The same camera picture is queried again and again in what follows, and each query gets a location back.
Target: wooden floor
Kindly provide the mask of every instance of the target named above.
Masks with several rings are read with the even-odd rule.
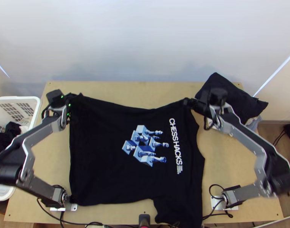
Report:
[[[283,130],[283,125],[281,124],[260,124],[258,126],[259,134],[273,143],[275,138],[280,134]],[[279,153],[281,153],[289,162],[290,162],[290,139],[285,135],[283,136],[276,149]],[[290,196],[282,195],[279,197],[281,208],[283,211],[284,217],[290,216]],[[247,222],[247,223],[221,223],[221,224],[205,224],[207,227],[224,227],[224,228],[252,228],[254,226],[262,225],[266,222]],[[80,228],[82,226],[75,225],[65,225],[66,228]],[[112,226],[114,228],[125,228],[126,226]],[[290,228],[290,219],[278,222],[273,225],[267,226],[267,228]],[[0,228],[60,228],[60,225],[48,225],[48,224],[33,224],[33,223],[16,223],[16,222],[4,222],[3,216],[0,215]]]

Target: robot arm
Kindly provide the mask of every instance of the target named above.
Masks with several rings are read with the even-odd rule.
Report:
[[[52,186],[34,175],[35,161],[32,147],[53,132],[65,129],[70,104],[69,98],[60,90],[47,94],[50,106],[45,111],[42,122],[28,132],[14,138],[12,143],[0,153],[0,184],[16,186],[38,198],[46,207],[71,207],[69,196],[61,186]]]
[[[16,186],[38,198],[46,207],[75,211],[77,205],[69,203],[69,196],[60,186],[52,186],[34,175],[35,157],[32,146],[53,132],[65,129],[70,113],[70,98],[60,90],[47,94],[50,106],[40,125],[16,137],[11,145],[0,153],[0,184]],[[257,180],[250,185],[224,189],[225,207],[242,204],[254,197],[272,197],[290,191],[290,165],[275,147],[241,124],[232,107],[225,102],[227,92],[212,89],[203,92],[201,99],[191,99],[190,106],[199,114],[212,120],[211,127],[235,137],[256,156]]]
[[[241,124],[232,107],[225,102],[227,92],[212,89],[194,100],[196,112],[211,119],[212,128],[236,138],[257,157],[255,173],[257,180],[247,186],[224,189],[224,208],[241,205],[244,201],[263,196],[273,197],[290,191],[290,165],[275,147]]]

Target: white wall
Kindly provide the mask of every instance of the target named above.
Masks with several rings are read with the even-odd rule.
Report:
[[[290,120],[290,60],[256,97],[269,102],[264,120]]]
[[[252,95],[289,54],[290,0],[0,0],[0,65],[24,95],[215,71]]]
[[[9,78],[0,69],[0,97],[16,95],[17,91],[13,89],[13,84]]]

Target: white laundry basket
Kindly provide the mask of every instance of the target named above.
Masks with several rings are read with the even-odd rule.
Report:
[[[41,100],[38,97],[0,97],[0,132],[5,131],[8,122],[19,122],[23,119],[24,126],[33,128],[40,110]],[[0,201],[12,196],[15,187],[0,185]]]

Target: metal bracket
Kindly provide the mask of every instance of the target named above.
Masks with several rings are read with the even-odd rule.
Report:
[[[215,199],[213,197],[210,197],[210,203],[211,203],[211,209],[213,209],[217,203],[220,201],[220,199]],[[217,211],[237,211],[239,210],[239,206],[235,206],[235,207],[232,207],[232,208],[226,208],[226,202],[225,201],[222,201],[217,207],[216,209]]]
[[[51,207],[50,211],[76,211],[78,206],[77,203],[70,203],[70,196],[66,198],[66,200],[63,202],[63,205],[65,207],[61,208]]]

